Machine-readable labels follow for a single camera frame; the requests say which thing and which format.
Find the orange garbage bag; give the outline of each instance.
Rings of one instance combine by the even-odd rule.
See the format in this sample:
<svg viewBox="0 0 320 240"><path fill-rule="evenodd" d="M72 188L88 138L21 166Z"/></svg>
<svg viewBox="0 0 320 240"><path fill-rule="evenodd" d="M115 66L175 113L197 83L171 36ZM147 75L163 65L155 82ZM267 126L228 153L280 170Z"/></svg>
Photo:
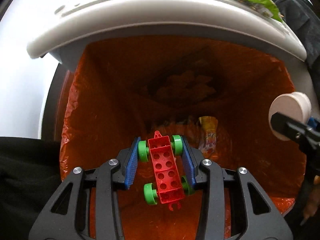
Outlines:
<svg viewBox="0 0 320 240"><path fill-rule="evenodd" d="M283 62L225 41L140 36L92 43L69 92L61 178L76 166L99 167L135 136L153 137L155 128L162 135L185 134L198 147L201 127L179 120L214 116L219 123L211 156L223 168L248 168L283 212L298 193L306 160L293 142L272 135L268 110L278 95L293 91ZM172 121L161 127L165 120ZM177 166L182 175L180 158ZM202 192L184 198L174 212L167 205L148 206L143 185L153 182L151 171L150 163L139 163L134 184L118 193L126 239L195 239ZM90 234L95 236L94 191L91 200Z"/></svg>

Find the dark clothing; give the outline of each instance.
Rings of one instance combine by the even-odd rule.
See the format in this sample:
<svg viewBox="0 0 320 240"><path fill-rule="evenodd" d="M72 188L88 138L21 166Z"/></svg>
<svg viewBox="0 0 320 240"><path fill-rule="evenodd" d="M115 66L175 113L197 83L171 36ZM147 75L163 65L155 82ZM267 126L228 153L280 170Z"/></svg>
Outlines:
<svg viewBox="0 0 320 240"><path fill-rule="evenodd" d="M26 240L60 185L60 143L0 137L0 239Z"/></svg>

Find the black fabric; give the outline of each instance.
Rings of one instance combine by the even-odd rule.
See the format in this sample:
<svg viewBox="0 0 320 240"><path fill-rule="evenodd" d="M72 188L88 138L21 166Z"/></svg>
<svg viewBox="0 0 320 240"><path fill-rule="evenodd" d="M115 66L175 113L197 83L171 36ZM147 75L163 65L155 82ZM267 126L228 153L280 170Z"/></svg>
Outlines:
<svg viewBox="0 0 320 240"><path fill-rule="evenodd" d="M312 67L320 55L320 19L307 0L273 0L284 21L297 35L307 51L307 64Z"/></svg>
<svg viewBox="0 0 320 240"><path fill-rule="evenodd" d="M60 143L0 137L0 239L26 240L61 183Z"/></svg>
<svg viewBox="0 0 320 240"><path fill-rule="evenodd" d="M313 66L309 68L309 73L312 79L318 102L320 103L320 57L318 57Z"/></svg>

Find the metal screw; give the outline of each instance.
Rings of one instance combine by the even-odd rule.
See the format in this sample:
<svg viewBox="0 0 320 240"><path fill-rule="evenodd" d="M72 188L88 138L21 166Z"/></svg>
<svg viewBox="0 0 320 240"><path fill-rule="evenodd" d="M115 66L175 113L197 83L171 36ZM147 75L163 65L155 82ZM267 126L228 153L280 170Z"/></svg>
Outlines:
<svg viewBox="0 0 320 240"><path fill-rule="evenodd" d="M240 168L239 168L239 172L240 172L241 174L247 174L248 170L247 170L245 167L240 167Z"/></svg>
<svg viewBox="0 0 320 240"><path fill-rule="evenodd" d="M74 174L79 174L81 171L82 171L81 167L75 167L75 168L73 169L73 173L74 173Z"/></svg>
<svg viewBox="0 0 320 240"><path fill-rule="evenodd" d="M212 164L212 161L210 161L209 159L204 159L202 161L202 163L205 165L205 166L210 166Z"/></svg>
<svg viewBox="0 0 320 240"><path fill-rule="evenodd" d="M111 159L109 161L109 165L113 166L113 165L117 165L118 164L118 160L117 159Z"/></svg>

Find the white plastic cup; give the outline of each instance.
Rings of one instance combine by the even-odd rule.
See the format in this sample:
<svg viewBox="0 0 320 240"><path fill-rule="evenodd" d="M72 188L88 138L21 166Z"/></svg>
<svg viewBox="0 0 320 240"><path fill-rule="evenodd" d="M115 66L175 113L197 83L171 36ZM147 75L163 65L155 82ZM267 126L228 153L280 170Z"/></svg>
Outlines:
<svg viewBox="0 0 320 240"><path fill-rule="evenodd" d="M307 123L311 116L311 102L306 94L293 92L279 95L271 104L269 109L269 126L272 133L282 141L289 141L286 136L274 131L271 127L271 116L277 112L302 123Z"/></svg>

